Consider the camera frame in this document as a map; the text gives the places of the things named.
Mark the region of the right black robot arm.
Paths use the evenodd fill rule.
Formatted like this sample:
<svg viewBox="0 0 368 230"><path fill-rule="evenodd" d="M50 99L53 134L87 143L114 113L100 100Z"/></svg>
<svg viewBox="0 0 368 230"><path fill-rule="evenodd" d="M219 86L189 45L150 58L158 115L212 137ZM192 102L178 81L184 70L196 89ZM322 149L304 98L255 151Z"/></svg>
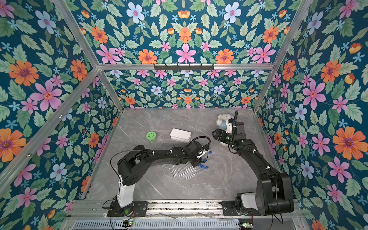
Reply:
<svg viewBox="0 0 368 230"><path fill-rule="evenodd" d="M212 132L214 140L228 146L231 153L244 159L257 177L255 192L239 193L235 210L239 215L258 211L262 216L282 215L294 211L292 183L287 173L279 172L246 137L244 123L237 120L239 111L226 121L226 129Z"/></svg>

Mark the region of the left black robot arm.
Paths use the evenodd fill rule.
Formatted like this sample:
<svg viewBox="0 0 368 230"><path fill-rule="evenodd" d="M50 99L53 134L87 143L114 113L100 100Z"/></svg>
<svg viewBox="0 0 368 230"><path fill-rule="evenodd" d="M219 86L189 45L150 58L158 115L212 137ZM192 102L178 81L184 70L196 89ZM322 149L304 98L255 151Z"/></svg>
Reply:
<svg viewBox="0 0 368 230"><path fill-rule="evenodd" d="M135 184L139 182L145 173L156 165L185 165L199 166L205 161L203 155L209 155L209 137L199 136L193 138L182 147L172 147L166 150L147 149L138 145L129 150L127 154L117 162L114 170L119 177L119 190L117 203L120 208L125 209L133 204L133 193Z"/></svg>

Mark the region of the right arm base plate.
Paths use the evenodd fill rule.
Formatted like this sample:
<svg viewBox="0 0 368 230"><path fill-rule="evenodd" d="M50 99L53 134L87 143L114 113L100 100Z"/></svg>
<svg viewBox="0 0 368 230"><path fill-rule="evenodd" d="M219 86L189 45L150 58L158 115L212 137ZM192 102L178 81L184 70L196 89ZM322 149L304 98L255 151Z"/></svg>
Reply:
<svg viewBox="0 0 368 230"><path fill-rule="evenodd" d="M235 200L229 201L220 201L219 204L222 206L223 216L230 217L230 216L261 216L261 214L255 209L244 208L241 203Z"/></svg>

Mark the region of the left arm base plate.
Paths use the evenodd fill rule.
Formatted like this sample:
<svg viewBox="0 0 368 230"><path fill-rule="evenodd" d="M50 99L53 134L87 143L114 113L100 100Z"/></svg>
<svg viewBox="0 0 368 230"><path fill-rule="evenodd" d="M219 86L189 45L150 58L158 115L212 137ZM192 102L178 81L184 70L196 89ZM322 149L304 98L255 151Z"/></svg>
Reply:
<svg viewBox="0 0 368 230"><path fill-rule="evenodd" d="M147 201L133 201L131 204L120 207L117 201L113 201L110 204L108 210L108 217L144 217L148 210Z"/></svg>

